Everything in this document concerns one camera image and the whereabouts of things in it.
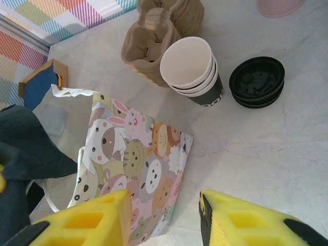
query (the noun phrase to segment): cup lid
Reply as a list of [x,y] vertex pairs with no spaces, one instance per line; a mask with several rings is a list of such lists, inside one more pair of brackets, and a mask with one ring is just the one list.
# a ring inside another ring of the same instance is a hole
[[246,104],[263,105],[280,95],[285,70],[281,62],[271,57],[256,57],[239,65],[229,81],[235,99]]

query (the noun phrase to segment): bag handle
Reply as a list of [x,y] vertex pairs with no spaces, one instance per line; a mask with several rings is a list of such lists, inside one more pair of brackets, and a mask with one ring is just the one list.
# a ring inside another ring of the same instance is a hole
[[[78,151],[78,158],[77,158],[77,168],[78,169],[79,169],[80,165],[82,164],[84,148],[85,147],[82,147]],[[53,203],[53,201],[50,198],[49,188],[48,188],[48,185],[47,185],[47,180],[46,179],[42,179],[42,180],[38,180],[38,181],[36,180],[36,182],[44,190],[45,198],[46,198],[47,203],[49,204],[50,208],[52,209],[52,211],[55,212],[55,213],[59,212],[59,209],[57,208],[57,206]]]

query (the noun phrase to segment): white paper cup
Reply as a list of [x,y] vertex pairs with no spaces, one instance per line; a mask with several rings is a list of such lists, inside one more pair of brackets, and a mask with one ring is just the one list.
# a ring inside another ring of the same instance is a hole
[[160,63],[160,73],[168,85],[190,89],[202,83],[212,67],[210,45],[200,37],[186,37],[171,45]]
[[214,62],[210,69],[209,76],[201,84],[199,84],[191,89],[178,89],[173,86],[170,86],[170,85],[169,86],[176,92],[178,92],[182,95],[186,95],[186,96],[190,95],[190,93],[195,93],[195,92],[203,90],[206,86],[209,85],[209,83],[213,80],[214,76],[218,73],[217,61],[214,56],[213,56],[213,61]]

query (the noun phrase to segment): colorful checkered cloth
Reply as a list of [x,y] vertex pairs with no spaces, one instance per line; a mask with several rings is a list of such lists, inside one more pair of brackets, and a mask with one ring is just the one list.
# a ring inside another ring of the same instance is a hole
[[136,8],[137,0],[0,0],[0,14],[55,44]]
[[32,45],[0,31],[0,109],[24,105],[18,96],[18,82],[47,61]]

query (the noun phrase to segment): marble countertop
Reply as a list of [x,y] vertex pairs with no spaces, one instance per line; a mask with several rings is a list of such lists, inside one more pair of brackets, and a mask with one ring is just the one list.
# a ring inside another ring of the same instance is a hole
[[[69,66],[72,88],[108,94],[195,138],[168,234],[147,245],[202,245],[198,196],[213,189],[298,217],[328,237],[328,2],[306,0],[295,13],[267,18],[254,0],[203,0],[200,36],[218,60],[222,101],[202,108],[155,88],[120,59],[129,12],[51,47]],[[286,70],[280,98],[252,110],[234,101],[229,77],[255,56]]]

